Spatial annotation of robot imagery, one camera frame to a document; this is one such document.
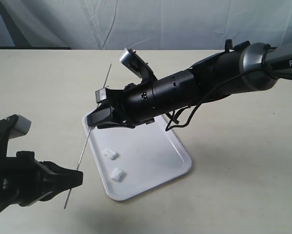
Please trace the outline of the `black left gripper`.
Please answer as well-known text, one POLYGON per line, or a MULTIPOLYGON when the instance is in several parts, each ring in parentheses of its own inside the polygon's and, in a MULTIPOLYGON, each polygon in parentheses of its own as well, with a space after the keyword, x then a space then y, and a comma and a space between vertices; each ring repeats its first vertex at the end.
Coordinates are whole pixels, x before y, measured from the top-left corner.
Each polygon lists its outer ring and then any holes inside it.
POLYGON ((51 161, 37 161, 34 152, 20 151, 17 156, 0 155, 0 205, 28 207, 45 202, 83 184, 83 172, 66 169, 51 161))

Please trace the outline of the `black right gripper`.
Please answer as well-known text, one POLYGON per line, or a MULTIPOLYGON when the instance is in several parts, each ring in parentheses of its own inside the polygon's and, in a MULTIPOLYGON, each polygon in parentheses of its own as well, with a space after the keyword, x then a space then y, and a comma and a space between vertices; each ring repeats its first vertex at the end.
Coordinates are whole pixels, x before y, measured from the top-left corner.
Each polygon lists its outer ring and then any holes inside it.
POLYGON ((87 115, 87 126, 99 129, 135 128, 154 122, 159 115, 196 105, 199 83, 186 69, 165 78, 124 89, 101 88, 95 91, 96 103, 106 102, 87 115))

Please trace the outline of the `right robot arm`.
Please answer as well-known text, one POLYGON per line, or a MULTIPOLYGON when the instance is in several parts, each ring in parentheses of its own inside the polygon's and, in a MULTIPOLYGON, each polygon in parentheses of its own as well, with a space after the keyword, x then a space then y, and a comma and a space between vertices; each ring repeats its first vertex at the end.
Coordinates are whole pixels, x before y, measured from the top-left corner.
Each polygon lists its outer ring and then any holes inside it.
POLYGON ((280 47, 249 41, 233 45, 228 39, 222 52, 162 79, 157 79, 130 48, 124 49, 119 60, 141 82, 121 90, 97 90, 98 107, 86 117, 89 127, 133 129, 166 115, 166 131, 182 128, 178 118, 186 109, 196 112, 204 103, 233 94, 266 91, 280 79, 292 80, 292 43, 280 47))

